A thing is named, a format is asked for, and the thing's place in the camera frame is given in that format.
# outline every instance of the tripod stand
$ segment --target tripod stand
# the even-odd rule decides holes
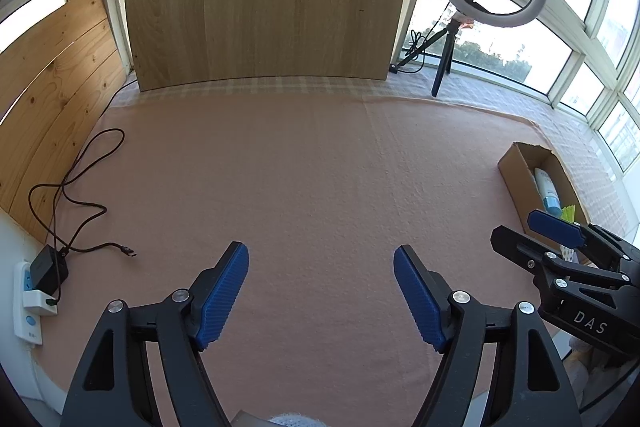
[[[397,64],[391,64],[389,66],[389,71],[391,73],[398,73],[398,68],[409,63],[409,61],[414,60],[420,56],[429,46],[433,43],[439,41],[445,34],[447,35],[447,39],[444,42],[444,48],[442,49],[442,57],[440,57],[440,64],[438,65],[438,72],[436,73],[436,78],[433,81],[433,87],[431,87],[431,96],[437,96],[438,91],[440,90],[440,84],[442,83],[442,77],[444,76],[445,71],[447,74],[451,72],[451,62],[453,60],[453,48],[456,45],[456,35],[458,34],[458,30],[460,29],[461,22],[452,19],[449,24],[439,32],[437,32],[433,37],[425,40],[420,47],[416,48],[413,53],[409,53],[405,58],[403,58]]]

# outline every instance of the blue gripper pad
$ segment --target blue gripper pad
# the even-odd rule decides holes
[[[440,309],[402,248],[394,254],[394,274],[422,339],[441,352],[447,340],[442,332]]]
[[[580,232],[580,227],[573,223],[568,223],[551,214],[534,210],[527,219],[529,228],[534,232],[541,233],[560,245],[567,248],[580,248],[584,246],[584,238]]]
[[[248,271],[249,251],[240,245],[202,306],[200,329],[194,337],[200,351],[219,339]]]

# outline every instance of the cardboard box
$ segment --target cardboard box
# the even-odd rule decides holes
[[[532,232],[527,226],[527,217],[529,217],[529,213],[532,210],[537,208],[545,210],[536,180],[533,177],[533,169],[536,167],[549,174],[551,181],[556,186],[562,208],[574,204],[575,220],[581,225],[587,225],[589,216],[575,194],[569,176],[564,171],[564,167],[562,167],[562,162],[549,149],[540,145],[514,142],[498,162],[498,169],[500,169],[500,174],[502,174],[504,182],[509,189],[524,232],[541,243],[548,245],[553,250],[559,251],[560,245],[558,243]],[[578,257],[581,262],[585,259],[581,254]]]

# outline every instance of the fluffy white object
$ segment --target fluffy white object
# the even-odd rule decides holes
[[[321,421],[312,420],[297,413],[281,414],[271,418],[269,421],[285,427],[327,427]]]

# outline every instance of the floor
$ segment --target floor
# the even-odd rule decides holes
[[[60,387],[68,389],[109,301],[159,301],[232,240],[250,249],[249,275],[203,356],[230,417],[242,408],[306,413],[331,427],[410,425],[439,356],[421,341],[394,280],[401,244],[481,302],[539,300],[530,275],[489,242],[498,225],[520,228],[498,160],[514,140],[548,146],[538,126],[321,83],[303,79],[288,92],[283,82],[281,94],[156,92],[126,107],[121,98],[105,113],[95,132],[120,126],[127,136],[69,189],[109,209],[78,246],[120,241],[138,256],[105,249],[67,258],[60,313],[43,319],[44,345],[34,352]],[[87,161],[112,141],[97,141]],[[61,202],[63,237],[83,217]],[[163,424],[175,425],[157,350],[151,359]],[[491,359],[488,347],[478,393]]]
[[[134,84],[118,94],[112,107],[214,92],[326,92],[431,100],[431,84],[435,72],[434,68],[424,68],[417,74],[389,74],[386,82],[327,77],[218,80],[143,93],[140,93]],[[457,73],[451,73],[444,78],[438,100],[496,110],[526,118],[537,124],[562,158],[591,221],[619,235],[625,236],[629,232],[631,224],[625,207],[611,183],[606,166],[596,155],[594,133],[586,123],[523,93]]]

